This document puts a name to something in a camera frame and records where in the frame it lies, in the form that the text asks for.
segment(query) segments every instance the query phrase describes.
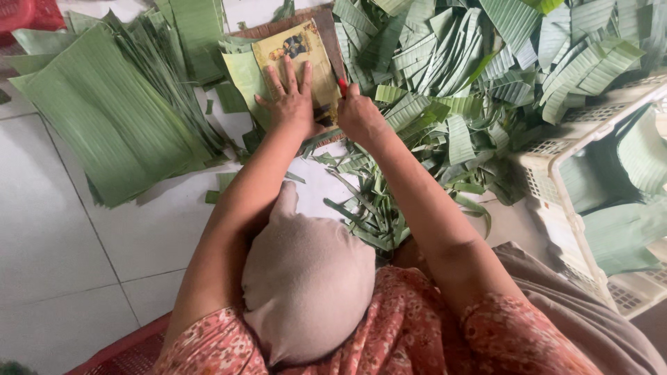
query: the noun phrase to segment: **hand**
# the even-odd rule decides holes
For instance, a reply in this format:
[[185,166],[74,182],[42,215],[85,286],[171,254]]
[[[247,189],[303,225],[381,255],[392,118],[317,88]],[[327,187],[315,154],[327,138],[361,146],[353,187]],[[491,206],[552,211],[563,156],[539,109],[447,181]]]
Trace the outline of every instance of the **hand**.
[[313,68],[310,61],[303,64],[303,81],[299,91],[294,66],[289,55],[285,55],[283,60],[285,61],[285,76],[289,85],[287,90],[280,83],[275,69],[269,66],[267,71],[271,83],[280,98],[275,103],[271,103],[261,96],[255,95],[255,100],[271,111],[272,129],[289,127],[300,138],[307,139],[318,134],[321,130],[321,126],[313,118],[313,102],[310,96]]
[[338,126],[345,135],[364,148],[374,139],[392,129],[368,96],[359,93],[359,85],[353,83],[347,99],[338,100]]

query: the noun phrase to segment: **wooden board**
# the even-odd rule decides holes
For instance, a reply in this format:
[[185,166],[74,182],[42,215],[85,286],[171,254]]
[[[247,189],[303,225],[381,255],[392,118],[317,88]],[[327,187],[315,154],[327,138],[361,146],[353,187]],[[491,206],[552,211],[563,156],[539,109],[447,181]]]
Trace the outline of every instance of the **wooden board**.
[[[327,56],[331,60],[331,66],[337,77],[343,77],[345,82],[348,82],[348,77],[345,74],[345,65],[343,64],[343,55],[340,52],[338,45],[338,37],[336,36],[336,28],[334,26],[334,15],[331,9],[334,8],[332,3],[318,5],[317,7],[310,7],[306,9],[298,9],[293,17],[282,19],[278,22],[264,23],[263,25],[236,31],[230,35],[244,38],[268,38],[272,35],[289,30],[308,19],[315,20],[319,36],[322,38],[324,49],[327,51]],[[345,134],[339,134],[317,144],[317,147],[327,145],[331,142],[343,139]],[[303,150],[299,150],[297,156],[303,154]]]

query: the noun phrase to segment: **printed figure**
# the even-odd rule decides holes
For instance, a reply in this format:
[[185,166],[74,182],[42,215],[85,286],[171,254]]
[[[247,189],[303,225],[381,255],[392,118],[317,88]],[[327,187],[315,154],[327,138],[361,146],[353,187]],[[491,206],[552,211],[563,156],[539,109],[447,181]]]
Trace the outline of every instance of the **printed figure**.
[[284,55],[289,55],[290,58],[297,57],[299,53],[308,52],[308,46],[303,43],[303,35],[291,36],[283,42],[283,47],[269,53],[269,58],[273,61],[278,61]]

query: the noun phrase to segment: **stack of banana leaves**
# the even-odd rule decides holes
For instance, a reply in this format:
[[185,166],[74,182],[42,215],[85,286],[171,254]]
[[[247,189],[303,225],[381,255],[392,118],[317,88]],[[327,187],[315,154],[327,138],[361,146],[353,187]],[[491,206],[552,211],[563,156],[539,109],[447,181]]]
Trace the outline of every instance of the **stack of banana leaves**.
[[[512,205],[523,193],[506,156],[571,107],[663,64],[667,3],[637,0],[337,0],[348,77],[375,99],[412,153],[471,216],[470,194]],[[313,158],[354,197],[325,203],[392,256],[410,230],[362,147]],[[340,174],[359,179],[359,188]]]

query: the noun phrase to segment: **sleeve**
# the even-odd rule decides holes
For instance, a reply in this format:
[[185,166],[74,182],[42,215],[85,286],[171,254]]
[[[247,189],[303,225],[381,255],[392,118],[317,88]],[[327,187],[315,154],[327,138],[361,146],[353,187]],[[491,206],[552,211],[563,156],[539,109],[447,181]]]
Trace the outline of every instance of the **sleeve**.
[[218,310],[186,329],[153,367],[155,375],[268,374],[237,308]]
[[486,295],[466,309],[462,329],[482,374],[602,374],[541,311],[515,297]]

